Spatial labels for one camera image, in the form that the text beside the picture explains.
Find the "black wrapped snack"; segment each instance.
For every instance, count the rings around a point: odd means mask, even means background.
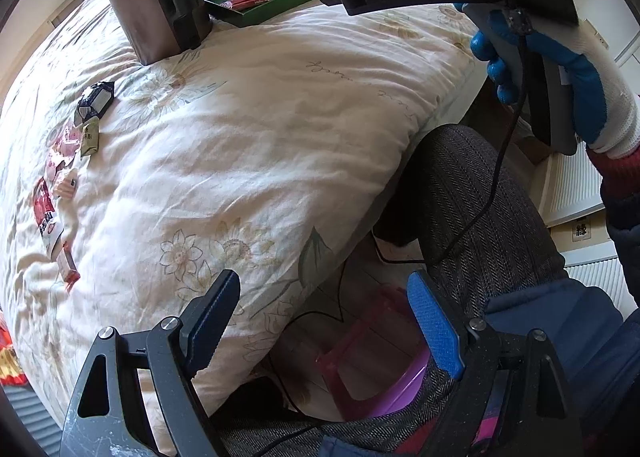
[[[79,126],[92,117],[99,119],[104,116],[113,101],[114,90],[113,82],[98,82],[85,88],[76,106],[74,125]]]

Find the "red cuff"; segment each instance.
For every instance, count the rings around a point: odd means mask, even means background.
[[[602,175],[602,189],[607,195],[623,199],[640,193],[640,148],[620,159],[610,159],[591,148],[587,148],[587,155]]]

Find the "white floral sheet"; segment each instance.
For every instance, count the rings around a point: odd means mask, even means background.
[[[194,380],[211,413],[339,263],[411,138],[473,69],[451,6],[349,17],[317,3],[143,67],[108,0],[86,0],[33,55],[0,117],[0,303],[34,389],[62,424],[101,326],[180,313],[222,268],[241,299]],[[31,206],[47,148],[82,90],[113,80],[100,150],[60,201],[81,280],[66,293]],[[149,376],[159,446],[170,441]]]

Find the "blue and white glove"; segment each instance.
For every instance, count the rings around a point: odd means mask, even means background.
[[[462,4],[456,4],[458,10]],[[535,32],[527,36],[527,46],[564,67],[574,89],[574,130],[591,150],[616,159],[629,155],[640,144],[640,101],[632,94],[602,44],[583,26],[570,27],[531,16]],[[489,16],[491,29],[517,45],[500,10]],[[471,50],[488,61],[488,76],[498,85],[498,98],[506,104],[518,98],[518,88],[504,61],[488,38],[478,32]]]

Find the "crumpled green wrapper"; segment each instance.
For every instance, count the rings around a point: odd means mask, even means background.
[[[95,116],[87,120],[82,127],[82,139],[80,140],[80,157],[85,157],[98,151],[98,138],[100,136],[100,118]]]

